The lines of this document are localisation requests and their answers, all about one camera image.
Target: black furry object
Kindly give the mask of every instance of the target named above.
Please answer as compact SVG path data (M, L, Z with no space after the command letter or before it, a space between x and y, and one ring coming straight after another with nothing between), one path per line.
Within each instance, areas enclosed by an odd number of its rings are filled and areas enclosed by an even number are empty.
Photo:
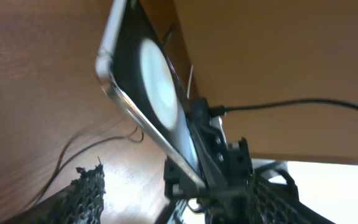
M100 223L103 211L104 172L100 164L86 171L77 167L79 179L32 207L3 223Z

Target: white cable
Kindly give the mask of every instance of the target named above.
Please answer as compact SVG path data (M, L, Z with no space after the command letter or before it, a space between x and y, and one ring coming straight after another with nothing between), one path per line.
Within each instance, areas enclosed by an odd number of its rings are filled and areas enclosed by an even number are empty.
M193 77L193 67L194 67L194 65L191 65L189 82L187 84L187 98L190 97L190 85L191 85L191 78Z

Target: phone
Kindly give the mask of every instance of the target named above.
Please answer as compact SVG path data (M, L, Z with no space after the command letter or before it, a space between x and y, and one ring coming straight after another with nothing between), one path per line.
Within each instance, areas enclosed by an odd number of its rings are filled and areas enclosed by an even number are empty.
M105 93L196 186L205 187L185 116L188 99L139 1L114 1L96 73Z

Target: white oval on screen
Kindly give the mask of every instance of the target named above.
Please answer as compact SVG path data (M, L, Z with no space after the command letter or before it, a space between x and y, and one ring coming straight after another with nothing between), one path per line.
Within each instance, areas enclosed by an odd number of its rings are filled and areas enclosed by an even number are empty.
M175 86L164 55L150 39L140 45L140 72L155 115L167 129L172 129L178 118Z

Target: brown wooden surface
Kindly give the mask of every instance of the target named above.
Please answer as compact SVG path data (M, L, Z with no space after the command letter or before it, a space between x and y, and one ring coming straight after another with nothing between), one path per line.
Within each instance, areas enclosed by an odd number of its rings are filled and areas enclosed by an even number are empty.
M143 2L161 37L175 20L173 3ZM102 125L75 141L68 156L135 128L95 77L94 61L110 7L111 1L105 0L0 1L0 221L19 212L40 190L77 130ZM167 50L182 75L188 74L190 63L180 40L174 35ZM76 166L93 168L97 156L106 173L102 222L153 223L167 202L165 154L148 137L139 145L109 142L77 158L48 195L78 177Z
M211 105L296 98L358 103L358 1L175 1ZM303 105L229 113L254 157L358 164L358 113Z

